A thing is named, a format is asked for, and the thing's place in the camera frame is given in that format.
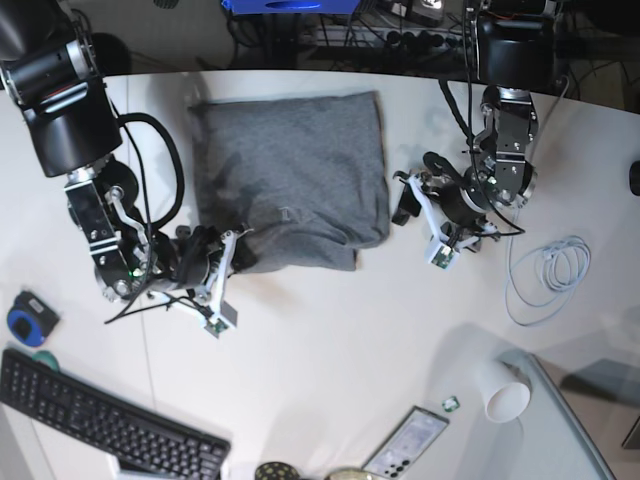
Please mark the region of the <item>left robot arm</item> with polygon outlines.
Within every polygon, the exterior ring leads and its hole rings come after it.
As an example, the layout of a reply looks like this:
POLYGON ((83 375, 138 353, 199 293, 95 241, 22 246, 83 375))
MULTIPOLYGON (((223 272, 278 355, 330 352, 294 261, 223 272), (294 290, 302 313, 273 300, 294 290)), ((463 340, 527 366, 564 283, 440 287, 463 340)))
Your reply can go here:
POLYGON ((557 1, 466 1, 462 46, 467 81, 486 88, 480 102, 483 128, 472 130, 446 81, 439 86, 466 137, 469 168, 427 152, 419 190, 434 201, 453 229, 487 235, 486 217, 530 198, 537 178, 528 146, 539 129, 531 93, 548 87, 554 73, 557 1))

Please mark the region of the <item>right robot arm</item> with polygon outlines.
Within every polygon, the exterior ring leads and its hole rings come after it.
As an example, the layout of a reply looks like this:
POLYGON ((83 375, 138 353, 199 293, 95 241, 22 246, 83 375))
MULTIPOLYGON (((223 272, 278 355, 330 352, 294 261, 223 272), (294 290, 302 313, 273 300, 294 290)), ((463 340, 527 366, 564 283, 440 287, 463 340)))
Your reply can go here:
POLYGON ((240 245, 248 227, 226 231, 178 226, 186 181, 168 130, 146 113, 119 113, 106 92, 90 32, 58 1, 1 5, 1 84, 20 110, 44 174, 65 177, 67 208, 83 233, 103 295, 130 315, 141 296, 156 306, 182 306, 212 335, 233 328, 225 300, 228 278, 251 264, 240 245), (115 158, 143 123, 163 140, 176 179, 169 210, 150 213, 146 175, 115 158))

